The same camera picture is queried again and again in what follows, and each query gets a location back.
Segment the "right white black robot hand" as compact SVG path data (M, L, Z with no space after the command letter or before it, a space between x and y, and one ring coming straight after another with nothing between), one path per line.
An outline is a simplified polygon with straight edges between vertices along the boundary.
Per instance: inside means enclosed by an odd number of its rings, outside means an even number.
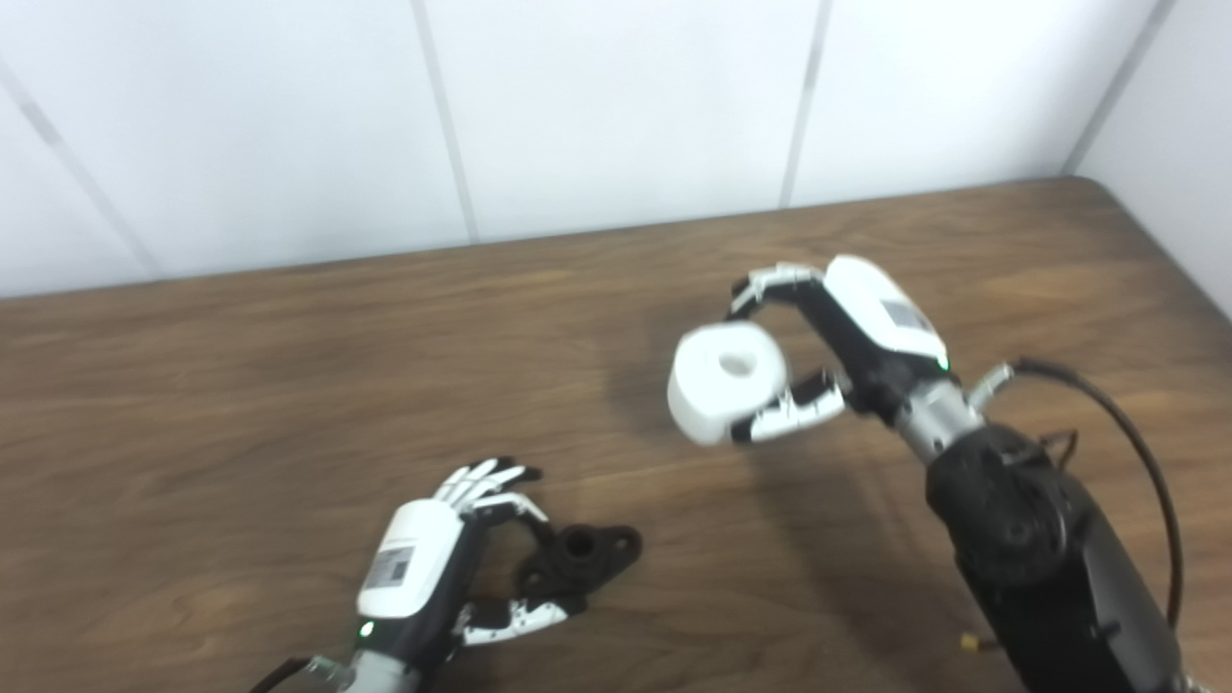
M793 306L840 367L807 374L736 420L728 435L739 445L813 428L845 411L892 428L912 392L949 377L938 330L888 273L866 259L841 254L823 269L782 261L752 270L731 286L724 319L752 321L770 303Z

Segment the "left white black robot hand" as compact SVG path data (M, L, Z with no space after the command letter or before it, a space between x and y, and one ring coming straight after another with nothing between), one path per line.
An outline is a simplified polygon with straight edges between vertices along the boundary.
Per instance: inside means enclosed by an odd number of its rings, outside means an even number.
M529 635L588 609L584 596L510 601L472 593L494 527L521 522L549 538L549 517L515 485L540 478L511 457L456 469L425 499L395 511L357 597L356 649L395 658L418 675L460 649Z

